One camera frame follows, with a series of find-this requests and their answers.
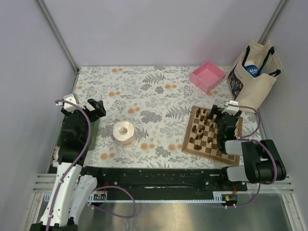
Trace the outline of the wooden chess board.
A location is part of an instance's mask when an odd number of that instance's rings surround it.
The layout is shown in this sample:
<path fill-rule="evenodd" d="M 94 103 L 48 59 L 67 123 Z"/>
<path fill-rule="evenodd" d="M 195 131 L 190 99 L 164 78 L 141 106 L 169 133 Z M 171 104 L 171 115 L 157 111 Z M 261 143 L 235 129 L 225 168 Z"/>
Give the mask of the wooden chess board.
<path fill-rule="evenodd" d="M 192 107 L 182 152 L 238 166 L 240 162 L 238 155 L 224 154 L 218 149 L 218 125 L 215 122 L 217 116 L 213 115 L 212 119 L 208 119 L 210 112 L 208 108 Z"/>

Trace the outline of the peach toilet paper roll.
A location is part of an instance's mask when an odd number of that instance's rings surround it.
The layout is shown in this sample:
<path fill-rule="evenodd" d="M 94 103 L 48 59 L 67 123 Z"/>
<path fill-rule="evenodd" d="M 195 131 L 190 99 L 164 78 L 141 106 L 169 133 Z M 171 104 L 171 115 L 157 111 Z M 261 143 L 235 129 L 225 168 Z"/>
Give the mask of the peach toilet paper roll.
<path fill-rule="evenodd" d="M 113 137 L 120 147 L 132 147 L 136 142 L 135 127 L 128 121 L 118 122 L 113 127 Z"/>

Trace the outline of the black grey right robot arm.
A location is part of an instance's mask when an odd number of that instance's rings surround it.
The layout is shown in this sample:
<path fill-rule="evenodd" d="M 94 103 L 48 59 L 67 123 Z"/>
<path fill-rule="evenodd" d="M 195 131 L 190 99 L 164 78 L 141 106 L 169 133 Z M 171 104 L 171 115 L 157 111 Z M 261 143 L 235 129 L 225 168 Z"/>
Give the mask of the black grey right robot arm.
<path fill-rule="evenodd" d="M 207 116 L 218 126 L 217 145 L 223 154 L 243 157 L 242 166 L 225 167 L 219 178 L 222 189 L 231 190 L 237 181 L 249 183 L 273 184 L 276 181 L 285 180 L 287 172 L 283 161 L 273 140 L 248 139 L 236 137 L 236 123 L 242 111 L 232 111 L 231 108 L 239 109 L 240 106 L 229 104 L 227 108 L 216 105 Z"/>

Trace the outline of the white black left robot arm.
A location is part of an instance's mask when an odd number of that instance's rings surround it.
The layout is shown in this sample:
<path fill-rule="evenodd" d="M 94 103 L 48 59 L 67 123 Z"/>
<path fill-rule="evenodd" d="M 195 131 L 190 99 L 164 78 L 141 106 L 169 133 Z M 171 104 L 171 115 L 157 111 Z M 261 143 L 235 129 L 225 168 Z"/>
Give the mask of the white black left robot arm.
<path fill-rule="evenodd" d="M 104 186 L 99 174 L 87 175 L 83 170 L 85 157 L 92 140 L 92 124 L 106 115 L 102 101 L 88 99 L 89 110 L 70 94 L 56 105 L 64 115 L 60 130 L 58 166 L 48 205 L 32 231 L 76 231 L 82 210 L 93 190 Z"/>

